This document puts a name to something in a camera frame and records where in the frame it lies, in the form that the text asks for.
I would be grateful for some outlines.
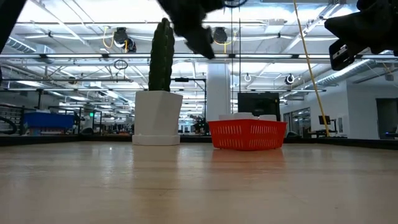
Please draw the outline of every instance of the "red plastic basket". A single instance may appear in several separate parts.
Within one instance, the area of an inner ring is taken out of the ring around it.
[[[214,147],[242,151],[282,147],[286,124],[286,122],[255,119],[209,121]]]

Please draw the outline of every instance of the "black monitor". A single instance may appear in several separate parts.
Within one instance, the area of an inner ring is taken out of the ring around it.
[[[330,125],[331,123],[330,123],[330,116],[325,116],[325,119],[326,119],[326,124],[327,125]],[[319,123],[321,124],[321,125],[325,125],[325,122],[323,122],[323,117],[322,116],[319,116]]]
[[[250,112],[254,116],[276,115],[280,121],[278,93],[238,93],[238,112]]]

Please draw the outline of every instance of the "cactus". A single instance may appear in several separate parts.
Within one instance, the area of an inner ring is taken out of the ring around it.
[[[157,25],[149,64],[149,91],[170,91],[174,55],[174,32],[166,18]]]

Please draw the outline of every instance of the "table surface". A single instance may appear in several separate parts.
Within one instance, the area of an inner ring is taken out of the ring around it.
[[[71,142],[0,147],[0,223],[398,223],[398,153]]]

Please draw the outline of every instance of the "white column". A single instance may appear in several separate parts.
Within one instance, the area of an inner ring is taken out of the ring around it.
[[[228,64],[209,64],[207,73],[207,121],[231,113],[230,74]]]

